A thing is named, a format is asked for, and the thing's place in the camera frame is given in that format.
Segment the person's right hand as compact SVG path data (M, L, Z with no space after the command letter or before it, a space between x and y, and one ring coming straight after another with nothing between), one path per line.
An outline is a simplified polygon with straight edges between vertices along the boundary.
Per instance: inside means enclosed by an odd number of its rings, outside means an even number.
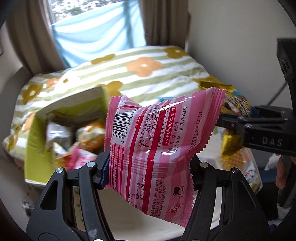
M277 175L276 175L275 184L280 190L283 190L287 181L287 176L285 174L285 165L283 163L283 155L280 155L280 154L276 154L276 155L280 156L280 158L276 165Z

